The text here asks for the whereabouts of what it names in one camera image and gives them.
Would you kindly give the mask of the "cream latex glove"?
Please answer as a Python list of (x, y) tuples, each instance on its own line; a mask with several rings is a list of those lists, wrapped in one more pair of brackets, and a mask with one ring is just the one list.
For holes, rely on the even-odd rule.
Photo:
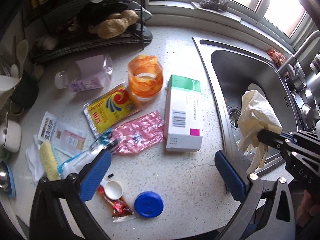
[(238, 150), (241, 154), (254, 148), (255, 154), (246, 173), (254, 173), (265, 165), (268, 146), (259, 142), (258, 133), (263, 129), (280, 134), (283, 127), (272, 106), (257, 90), (247, 90), (242, 96), (241, 115), (238, 119), (241, 137)]

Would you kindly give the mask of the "white paper towel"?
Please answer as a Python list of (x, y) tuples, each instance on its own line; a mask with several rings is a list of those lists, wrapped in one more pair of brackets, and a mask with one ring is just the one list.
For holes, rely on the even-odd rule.
[(31, 145), (26, 150), (25, 154), (33, 182), (37, 185), (40, 178), (45, 174), (40, 158), (40, 141), (38, 140), (37, 135), (33, 135)]

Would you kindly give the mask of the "grey shampoo sachet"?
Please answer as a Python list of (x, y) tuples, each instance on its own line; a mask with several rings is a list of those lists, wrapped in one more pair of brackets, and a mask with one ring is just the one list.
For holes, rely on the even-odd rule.
[(81, 153), (87, 138), (87, 133), (65, 124), (49, 112), (44, 114), (37, 135), (41, 142), (49, 142), (61, 153), (74, 157)]

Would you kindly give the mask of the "white green medicine box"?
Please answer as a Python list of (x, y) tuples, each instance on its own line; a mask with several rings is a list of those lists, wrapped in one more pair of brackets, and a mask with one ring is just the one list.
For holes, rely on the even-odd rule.
[(164, 137), (169, 152), (196, 152), (203, 138), (200, 82), (172, 75), (167, 86)]

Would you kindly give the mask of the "yellow yeast packet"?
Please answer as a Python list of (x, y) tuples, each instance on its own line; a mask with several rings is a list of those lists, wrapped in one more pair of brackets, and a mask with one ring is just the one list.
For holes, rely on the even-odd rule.
[(84, 105), (84, 115), (97, 138), (121, 120), (138, 113), (142, 104), (127, 83), (122, 82), (102, 96)]

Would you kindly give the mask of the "pink foil wrapper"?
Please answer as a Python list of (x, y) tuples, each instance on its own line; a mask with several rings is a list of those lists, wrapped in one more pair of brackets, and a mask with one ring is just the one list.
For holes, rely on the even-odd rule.
[(163, 141), (164, 120), (158, 111), (150, 112), (114, 128), (112, 138), (118, 140), (115, 154), (137, 154)]

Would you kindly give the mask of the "clear purple-label plastic bottle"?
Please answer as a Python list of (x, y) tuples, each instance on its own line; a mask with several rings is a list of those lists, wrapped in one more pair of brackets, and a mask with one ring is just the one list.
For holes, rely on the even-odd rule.
[(108, 87), (112, 80), (113, 65), (109, 54), (87, 57), (70, 64), (58, 72), (54, 82), (57, 89), (69, 88), (72, 92)]

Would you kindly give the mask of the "orange plastic cup wrapper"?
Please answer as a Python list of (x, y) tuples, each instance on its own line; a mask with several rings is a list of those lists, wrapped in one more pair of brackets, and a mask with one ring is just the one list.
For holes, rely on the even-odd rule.
[(157, 57), (138, 55), (128, 64), (128, 84), (137, 97), (154, 97), (163, 86), (163, 68)]

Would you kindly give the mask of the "blue white toothpaste tube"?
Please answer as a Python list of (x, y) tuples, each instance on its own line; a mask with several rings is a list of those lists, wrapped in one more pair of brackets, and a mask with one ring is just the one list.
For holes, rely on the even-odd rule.
[(57, 171), (62, 179), (66, 179), (71, 173), (79, 174), (85, 165), (91, 163), (102, 150), (112, 150), (117, 146), (119, 140), (114, 130), (109, 129), (103, 133), (84, 152), (64, 161), (57, 167)]

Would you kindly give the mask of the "red sauce sachet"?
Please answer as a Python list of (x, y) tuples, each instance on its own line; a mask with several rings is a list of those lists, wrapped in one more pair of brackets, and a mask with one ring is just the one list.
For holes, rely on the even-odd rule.
[(135, 219), (136, 216), (134, 211), (127, 204), (127, 202), (125, 202), (123, 197), (117, 200), (111, 200), (105, 194), (105, 190), (102, 185), (98, 186), (97, 193), (99, 193), (104, 201), (107, 202), (107, 204), (112, 208), (112, 220), (114, 223)]

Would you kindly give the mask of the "chrome faucet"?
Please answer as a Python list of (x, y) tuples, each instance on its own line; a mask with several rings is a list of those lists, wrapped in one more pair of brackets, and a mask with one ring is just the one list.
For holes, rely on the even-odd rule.
[(310, 44), (317, 38), (320, 37), (320, 31), (316, 30), (313, 33), (311, 33), (308, 38), (303, 42), (303, 44), (297, 49), (297, 51), (290, 55), (285, 61), (284, 63), (278, 67), (278, 72), (280, 74), (280, 76), (284, 76), (285, 73), (287, 72), (287, 65), (295, 65), (295, 63), (298, 61), (298, 58), (300, 57), (300, 55), (302, 55), (304, 53), (304, 51), (308, 48), (308, 46), (310, 46)]

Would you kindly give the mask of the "blue plastic lid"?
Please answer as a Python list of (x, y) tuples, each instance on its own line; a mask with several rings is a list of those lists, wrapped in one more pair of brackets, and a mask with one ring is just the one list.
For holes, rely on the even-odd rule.
[(134, 206), (135, 211), (143, 218), (155, 218), (164, 209), (160, 195), (152, 191), (140, 193), (135, 199)]

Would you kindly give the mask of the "dark green utensil cup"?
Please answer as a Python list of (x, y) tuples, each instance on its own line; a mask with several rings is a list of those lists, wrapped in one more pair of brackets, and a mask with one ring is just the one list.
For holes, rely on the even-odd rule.
[(11, 100), (25, 109), (30, 109), (34, 105), (38, 94), (38, 82), (24, 71), (20, 83), (11, 96)]

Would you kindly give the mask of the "black round disc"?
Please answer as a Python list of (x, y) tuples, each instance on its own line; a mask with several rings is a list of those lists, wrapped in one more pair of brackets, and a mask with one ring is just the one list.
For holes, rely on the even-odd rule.
[(148, 27), (144, 24), (136, 23), (132, 29), (132, 35), (144, 44), (150, 44), (153, 39), (153, 35)]

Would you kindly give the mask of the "ginger root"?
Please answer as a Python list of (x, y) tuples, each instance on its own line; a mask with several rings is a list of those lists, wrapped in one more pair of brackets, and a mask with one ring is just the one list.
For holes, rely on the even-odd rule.
[(90, 34), (97, 34), (100, 38), (110, 39), (126, 31), (126, 29), (137, 23), (139, 16), (133, 10), (124, 10), (121, 13), (114, 13), (98, 25), (89, 26)]

